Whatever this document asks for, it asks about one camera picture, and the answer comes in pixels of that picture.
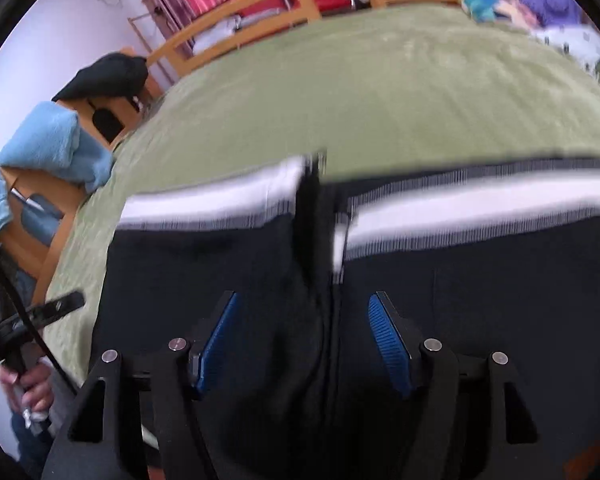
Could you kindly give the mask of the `person's left hand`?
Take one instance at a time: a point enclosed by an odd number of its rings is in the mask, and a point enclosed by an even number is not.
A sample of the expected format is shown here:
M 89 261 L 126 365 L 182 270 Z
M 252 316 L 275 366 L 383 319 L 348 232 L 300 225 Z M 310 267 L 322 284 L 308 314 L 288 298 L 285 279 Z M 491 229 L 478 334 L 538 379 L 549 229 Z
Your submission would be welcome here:
M 48 411 L 55 400 L 50 376 L 52 370 L 43 361 L 38 361 L 21 376 L 1 364 L 0 385 L 12 411 L 21 413 L 25 408 L 33 413 Z

